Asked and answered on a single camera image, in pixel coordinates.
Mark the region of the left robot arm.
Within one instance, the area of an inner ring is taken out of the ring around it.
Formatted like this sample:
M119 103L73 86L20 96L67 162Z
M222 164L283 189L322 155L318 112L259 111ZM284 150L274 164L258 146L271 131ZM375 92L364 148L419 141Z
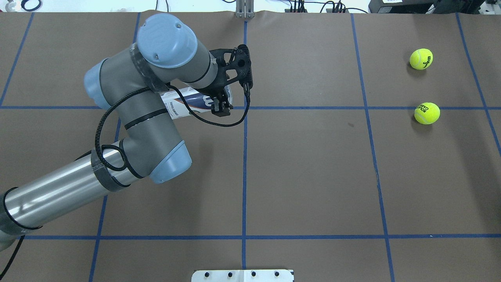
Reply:
M84 76L88 96L105 110L94 146L79 159L1 196L1 250L18 237L112 192L149 177L159 184L190 168L186 143L161 98L180 80L213 100L212 114L229 116L227 86L239 83L249 110L249 48L208 50L172 14L155 14L138 28L136 41L103 59Z

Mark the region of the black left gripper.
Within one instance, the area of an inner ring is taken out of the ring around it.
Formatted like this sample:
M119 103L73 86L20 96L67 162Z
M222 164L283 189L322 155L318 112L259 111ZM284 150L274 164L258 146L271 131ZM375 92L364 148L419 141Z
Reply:
M244 95L250 95L250 90L253 87L249 47L246 44L241 44L233 49L215 49L210 50L209 53L215 59L216 77L204 88L204 94L213 98L211 105L213 115L230 116L231 95L222 93L224 87L238 82L243 88Z

